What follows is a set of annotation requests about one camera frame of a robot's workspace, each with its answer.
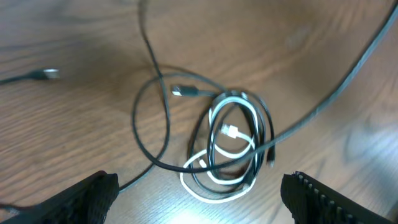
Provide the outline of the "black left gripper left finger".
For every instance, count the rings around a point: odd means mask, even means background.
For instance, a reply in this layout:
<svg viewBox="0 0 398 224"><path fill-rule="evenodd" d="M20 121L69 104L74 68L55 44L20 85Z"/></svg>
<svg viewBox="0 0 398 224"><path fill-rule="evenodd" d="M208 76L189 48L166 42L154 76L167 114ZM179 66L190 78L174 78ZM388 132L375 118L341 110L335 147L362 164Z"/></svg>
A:
<svg viewBox="0 0 398 224"><path fill-rule="evenodd" d="M4 223L103 224L119 195L117 174L101 170L53 197L28 207L1 204L14 216Z"/></svg>

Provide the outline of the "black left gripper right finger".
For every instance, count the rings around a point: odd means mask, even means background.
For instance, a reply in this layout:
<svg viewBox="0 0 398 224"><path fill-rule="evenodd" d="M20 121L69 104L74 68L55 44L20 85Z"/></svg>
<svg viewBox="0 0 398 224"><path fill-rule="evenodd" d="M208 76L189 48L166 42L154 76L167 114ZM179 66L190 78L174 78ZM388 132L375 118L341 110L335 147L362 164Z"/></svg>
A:
<svg viewBox="0 0 398 224"><path fill-rule="evenodd" d="M300 171L283 176L280 196L298 224L392 223Z"/></svg>

